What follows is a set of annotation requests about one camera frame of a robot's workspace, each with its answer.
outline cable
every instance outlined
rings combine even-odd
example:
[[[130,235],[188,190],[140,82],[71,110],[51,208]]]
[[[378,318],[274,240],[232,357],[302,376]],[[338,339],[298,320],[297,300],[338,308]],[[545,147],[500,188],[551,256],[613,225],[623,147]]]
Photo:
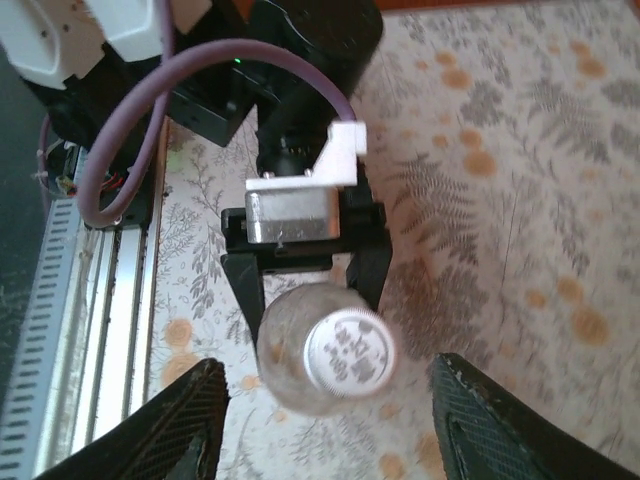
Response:
[[[48,137],[47,132],[50,129],[50,126],[46,125],[47,123],[50,123],[50,122],[48,122],[47,117],[45,117],[45,119],[42,122],[41,138],[38,142],[39,146],[43,146],[47,144],[47,137]],[[50,197],[58,198],[58,199],[71,198],[75,196],[76,190],[78,189],[78,186],[74,184],[73,180],[71,180],[71,178],[69,178],[65,173],[56,177],[55,179],[55,183],[57,187],[56,189],[53,189],[49,186],[49,179],[51,177],[51,172],[50,172],[51,165],[49,165],[49,157],[57,148],[59,148],[64,143],[65,143],[64,140],[58,139],[55,142],[53,142],[51,145],[46,147],[46,150],[43,151],[43,149],[39,148],[37,151],[38,173],[36,173],[33,177],[38,181],[41,187],[42,201],[43,201],[43,206],[45,207],[44,208],[45,221],[47,220],[47,214],[49,213],[48,207],[50,206],[50,203],[51,203]],[[107,179],[102,183],[101,192],[109,192],[109,191],[115,190],[120,186],[122,186],[123,183],[124,183],[124,177],[122,177],[122,175],[119,175],[118,172],[114,172],[113,174],[108,173]]]
[[[158,2],[163,36],[163,62],[142,79],[115,108],[89,151],[76,198],[84,221],[95,228],[113,225],[127,209],[151,161],[153,148],[164,121],[169,92],[203,68],[236,58],[264,62],[297,75],[322,94],[343,121],[354,121],[355,112],[345,95],[320,70],[280,47],[246,39],[216,40],[187,49],[172,57],[173,21],[169,0]],[[129,132],[154,103],[151,121],[129,177],[116,198],[100,211],[100,186],[118,149]]]

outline glass vial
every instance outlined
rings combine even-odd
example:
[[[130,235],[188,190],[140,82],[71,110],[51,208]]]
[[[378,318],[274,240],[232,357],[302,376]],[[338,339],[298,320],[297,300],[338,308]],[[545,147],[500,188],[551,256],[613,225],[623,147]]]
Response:
[[[258,334],[260,377],[281,405],[310,416],[383,389],[397,364],[384,321],[354,290],[294,288],[266,309]]]

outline bottle cap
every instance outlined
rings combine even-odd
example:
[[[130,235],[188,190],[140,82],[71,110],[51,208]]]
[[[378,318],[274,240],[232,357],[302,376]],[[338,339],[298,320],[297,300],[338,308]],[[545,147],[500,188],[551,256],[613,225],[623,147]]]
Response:
[[[346,308],[309,332],[304,367],[313,384],[340,398],[362,398],[385,387],[397,364],[395,339],[375,313]]]

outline black bracket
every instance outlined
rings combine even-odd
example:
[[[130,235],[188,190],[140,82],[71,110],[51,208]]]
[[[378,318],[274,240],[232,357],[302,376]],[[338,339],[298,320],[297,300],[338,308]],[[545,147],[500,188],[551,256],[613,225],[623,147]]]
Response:
[[[330,270],[332,256],[351,253],[347,286],[377,310],[393,248],[384,205],[374,203],[364,169],[356,187],[340,192],[340,237],[312,242],[254,244],[247,240],[244,208],[222,211],[226,255],[222,268],[249,325],[254,346],[265,310],[264,275]]]

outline table surface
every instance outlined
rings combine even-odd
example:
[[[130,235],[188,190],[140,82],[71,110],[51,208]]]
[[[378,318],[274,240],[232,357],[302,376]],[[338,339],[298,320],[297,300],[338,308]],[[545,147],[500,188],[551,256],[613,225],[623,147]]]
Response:
[[[342,416],[261,384],[222,273],[219,213],[255,175],[255,118],[220,149],[173,127],[149,392],[227,369],[222,479],[444,479],[428,367],[461,353],[640,473],[640,24],[623,0],[388,16],[355,96],[394,258],[392,388]],[[340,265],[329,278],[341,281]],[[269,299],[320,274],[266,280]]]

